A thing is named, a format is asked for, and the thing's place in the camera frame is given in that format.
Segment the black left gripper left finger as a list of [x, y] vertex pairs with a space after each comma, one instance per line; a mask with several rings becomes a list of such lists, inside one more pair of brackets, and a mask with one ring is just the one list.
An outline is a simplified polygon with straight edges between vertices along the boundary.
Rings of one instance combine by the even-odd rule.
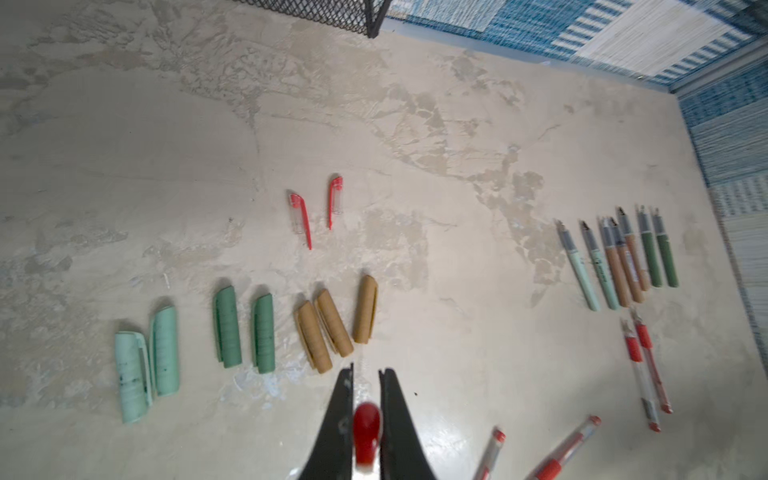
[[353, 460], [354, 364], [339, 371], [300, 480], [350, 480]]

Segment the red pen cap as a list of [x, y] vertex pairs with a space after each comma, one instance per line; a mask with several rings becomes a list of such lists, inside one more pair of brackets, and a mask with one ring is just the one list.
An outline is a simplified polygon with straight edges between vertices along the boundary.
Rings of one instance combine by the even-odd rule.
[[307, 248], [312, 250], [312, 238], [306, 202], [301, 195], [291, 192], [289, 194], [289, 204], [291, 207], [294, 231], [297, 235], [304, 237]]
[[327, 225], [331, 230], [334, 225], [334, 219], [342, 214], [342, 192], [344, 179], [342, 176], [335, 176], [330, 180], [328, 193], [328, 217]]
[[353, 415], [355, 467], [362, 472], [373, 470], [383, 433], [382, 413], [378, 405], [364, 402]]

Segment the red pen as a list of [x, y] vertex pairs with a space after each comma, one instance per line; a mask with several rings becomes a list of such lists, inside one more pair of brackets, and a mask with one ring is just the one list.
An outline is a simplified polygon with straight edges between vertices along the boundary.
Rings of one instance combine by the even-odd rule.
[[602, 420], [597, 415], [590, 415], [569, 436], [555, 448], [528, 476], [528, 479], [554, 480], [579, 449], [589, 441], [598, 430]]
[[489, 480], [491, 478], [505, 440], [504, 432], [499, 427], [494, 427], [474, 474], [474, 480]]
[[660, 408], [664, 413], [672, 414], [673, 409], [672, 409], [671, 401], [669, 400], [669, 397], [663, 385], [663, 381], [656, 363], [654, 350], [653, 350], [653, 343], [652, 343], [647, 325], [644, 323], [643, 319], [638, 314], [638, 311], [635, 307], [630, 308], [630, 314], [639, 338], [639, 343], [644, 352], [644, 357], [648, 365], [649, 374], [657, 394]]
[[644, 365], [644, 358], [639, 343], [639, 339], [627, 319], [621, 320], [621, 328], [629, 358], [632, 362], [633, 371], [639, 388], [640, 400], [644, 411], [644, 416], [650, 430], [656, 433], [661, 432], [661, 426], [656, 405], [651, 398], [651, 386]]

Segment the tan highlighter pen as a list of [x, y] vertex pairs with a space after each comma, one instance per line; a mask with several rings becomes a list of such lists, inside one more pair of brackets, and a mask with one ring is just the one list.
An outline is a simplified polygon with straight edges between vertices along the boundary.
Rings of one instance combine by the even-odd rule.
[[620, 231], [618, 223], [613, 217], [610, 218], [610, 222], [612, 237], [618, 251], [624, 277], [626, 279], [631, 298], [635, 303], [642, 303], [645, 298], [641, 289], [639, 274], [637, 273], [634, 266], [633, 257], [629, 251], [627, 243], [624, 240], [624, 236]]
[[618, 297], [618, 303], [621, 307], [630, 306], [631, 295], [625, 278], [625, 273], [621, 265], [616, 243], [613, 238], [612, 228], [607, 217], [598, 218], [601, 236], [605, 249], [605, 255], [608, 260], [614, 287]]
[[637, 283], [642, 291], [648, 291], [650, 289], [650, 280], [647, 271], [643, 268], [641, 263], [641, 257], [638, 252], [638, 244], [636, 236], [632, 230], [629, 216], [625, 213], [622, 207], [617, 208], [619, 228], [621, 229], [623, 239], [627, 245], [628, 251], [632, 259], [632, 265], [637, 277]]

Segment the dark green marker pen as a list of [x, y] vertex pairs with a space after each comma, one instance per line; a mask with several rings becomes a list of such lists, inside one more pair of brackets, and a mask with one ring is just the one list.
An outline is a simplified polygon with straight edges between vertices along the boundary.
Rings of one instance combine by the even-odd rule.
[[650, 227], [649, 216], [644, 205], [637, 208], [637, 219], [650, 283], [653, 287], [659, 288], [662, 286], [661, 269], [654, 247], [654, 237]]

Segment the mint highlighter pen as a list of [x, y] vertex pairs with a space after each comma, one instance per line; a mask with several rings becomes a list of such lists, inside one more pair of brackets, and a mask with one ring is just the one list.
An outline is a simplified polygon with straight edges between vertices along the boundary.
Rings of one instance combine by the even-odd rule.
[[586, 265], [582, 255], [576, 247], [570, 231], [565, 227], [564, 223], [560, 220], [555, 221], [556, 228], [563, 248], [568, 256], [571, 266], [576, 275], [577, 281], [584, 294], [586, 303], [590, 310], [599, 311], [600, 303], [594, 287], [588, 277]]
[[607, 306], [611, 310], [617, 310], [619, 308], [619, 301], [607, 259], [604, 253], [598, 247], [593, 230], [584, 220], [581, 220], [580, 224], [585, 244], [589, 251], [598, 281], [600, 282], [601, 289], [605, 296]]

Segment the tan highlighter pen top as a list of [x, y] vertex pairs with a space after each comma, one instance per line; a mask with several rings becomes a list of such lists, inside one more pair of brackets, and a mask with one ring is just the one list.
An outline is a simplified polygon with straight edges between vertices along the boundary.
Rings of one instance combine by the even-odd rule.
[[642, 291], [648, 291], [650, 289], [650, 280], [647, 271], [643, 268], [641, 263], [641, 257], [638, 252], [638, 244], [636, 236], [632, 230], [629, 216], [625, 213], [622, 207], [617, 208], [619, 228], [621, 229], [623, 239], [627, 245], [628, 251], [632, 259], [632, 265], [637, 277], [637, 283]]

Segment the mint pen cap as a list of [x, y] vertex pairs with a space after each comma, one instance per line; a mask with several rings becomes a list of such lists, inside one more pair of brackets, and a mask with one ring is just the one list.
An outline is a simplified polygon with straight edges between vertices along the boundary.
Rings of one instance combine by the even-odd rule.
[[150, 360], [156, 395], [170, 396], [180, 388], [177, 311], [173, 306], [159, 310], [150, 325]]
[[143, 418], [153, 403], [148, 347], [143, 334], [115, 334], [115, 360], [119, 400], [124, 424]]

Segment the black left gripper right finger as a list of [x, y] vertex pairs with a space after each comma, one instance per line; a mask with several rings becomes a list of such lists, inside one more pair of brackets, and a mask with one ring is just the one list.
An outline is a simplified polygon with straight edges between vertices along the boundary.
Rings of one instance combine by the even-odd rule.
[[405, 396], [392, 368], [379, 371], [382, 440], [380, 478], [436, 479], [419, 441]]

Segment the green marker cap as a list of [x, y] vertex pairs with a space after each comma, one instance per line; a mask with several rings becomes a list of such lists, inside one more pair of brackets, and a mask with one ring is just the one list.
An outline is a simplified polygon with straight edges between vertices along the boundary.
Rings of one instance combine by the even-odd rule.
[[217, 356], [225, 368], [242, 363], [237, 301], [233, 286], [219, 290], [213, 301]]
[[275, 371], [275, 333], [273, 296], [258, 297], [252, 305], [252, 346], [254, 365], [260, 374]]

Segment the tan marker cap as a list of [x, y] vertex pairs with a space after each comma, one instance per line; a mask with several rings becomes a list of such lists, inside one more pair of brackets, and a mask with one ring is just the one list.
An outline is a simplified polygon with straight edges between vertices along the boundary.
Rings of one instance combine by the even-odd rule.
[[309, 301], [305, 301], [295, 311], [294, 316], [299, 338], [311, 367], [320, 374], [330, 371], [332, 361], [314, 307]]
[[350, 356], [354, 352], [351, 338], [327, 289], [323, 289], [317, 295], [315, 307], [320, 315], [332, 350], [341, 357]]

